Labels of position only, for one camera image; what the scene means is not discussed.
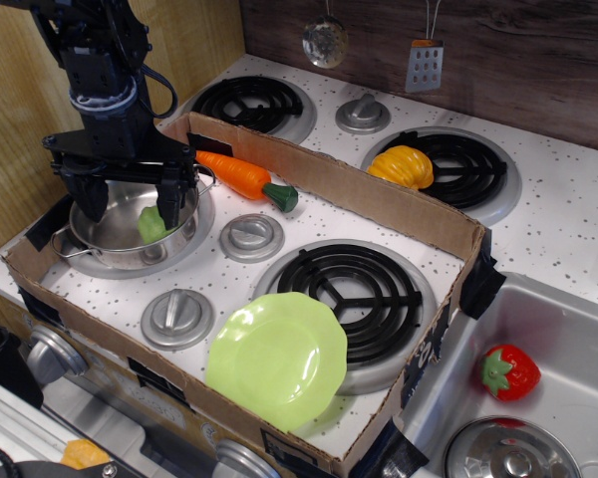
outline hanging utensil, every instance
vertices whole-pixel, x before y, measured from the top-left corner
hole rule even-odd
[[[444,44],[443,41],[433,40],[440,3],[441,0],[437,0],[432,28],[430,28],[430,1],[426,0],[426,38],[412,42],[406,78],[406,93],[424,92],[441,87]]]
[[[343,62],[348,51],[348,33],[343,24],[331,14],[329,0],[326,0],[326,12],[326,15],[320,15],[306,25],[303,51],[313,65],[335,68]]]

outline orange object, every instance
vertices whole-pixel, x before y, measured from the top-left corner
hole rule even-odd
[[[273,184],[270,173],[263,167],[209,151],[198,151],[196,159],[212,169],[226,186],[248,199],[268,197],[283,212],[292,211],[299,201],[299,193],[294,187]]]
[[[263,167],[236,157],[198,151],[196,159],[212,169],[224,184],[248,199],[263,199],[263,186],[272,180]]]
[[[425,189],[435,180],[430,159],[418,149],[405,145],[391,147],[379,154],[368,172],[410,189]]]
[[[61,464],[75,470],[83,470],[111,461],[109,454],[87,439],[71,440],[62,456]]]

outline toy strawberry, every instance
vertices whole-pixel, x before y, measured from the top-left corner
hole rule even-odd
[[[490,349],[480,364],[480,379],[501,401],[527,396],[540,381],[540,370],[530,356],[516,346],[504,344]]]

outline plastic plate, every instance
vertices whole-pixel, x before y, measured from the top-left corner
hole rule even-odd
[[[346,334],[304,294],[266,294],[234,312],[210,347],[206,384],[283,432],[328,407],[347,371]]]

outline stainless steel sink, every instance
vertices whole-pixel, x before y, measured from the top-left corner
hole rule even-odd
[[[554,435],[584,478],[598,478],[598,305],[505,275],[480,319],[454,317],[441,360],[427,368],[400,417],[406,437],[430,458],[418,475],[443,475],[446,446],[464,425],[504,415]],[[525,350],[542,373],[537,388],[516,402],[495,399],[478,377],[481,356],[503,343]]]

